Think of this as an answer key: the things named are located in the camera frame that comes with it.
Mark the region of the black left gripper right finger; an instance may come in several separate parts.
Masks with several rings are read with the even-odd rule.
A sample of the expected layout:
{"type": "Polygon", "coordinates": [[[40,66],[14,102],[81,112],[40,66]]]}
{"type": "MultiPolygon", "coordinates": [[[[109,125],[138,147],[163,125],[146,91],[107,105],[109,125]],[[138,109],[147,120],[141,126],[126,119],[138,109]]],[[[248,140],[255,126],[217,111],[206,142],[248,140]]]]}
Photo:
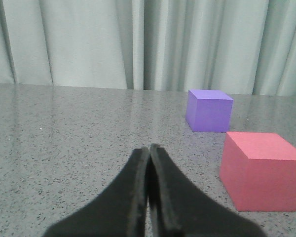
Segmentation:
{"type": "Polygon", "coordinates": [[[262,237],[254,222],[209,198],[158,144],[150,147],[149,205],[155,237],[262,237]]]}

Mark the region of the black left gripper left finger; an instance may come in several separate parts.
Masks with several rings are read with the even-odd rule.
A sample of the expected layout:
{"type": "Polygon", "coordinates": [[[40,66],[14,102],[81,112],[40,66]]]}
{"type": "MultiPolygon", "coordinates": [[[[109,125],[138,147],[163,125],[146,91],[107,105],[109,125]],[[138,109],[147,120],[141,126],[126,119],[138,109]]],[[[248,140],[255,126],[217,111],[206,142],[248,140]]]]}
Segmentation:
{"type": "Polygon", "coordinates": [[[46,237],[143,237],[148,148],[134,149],[123,169],[93,201],[55,223],[46,237]]]}

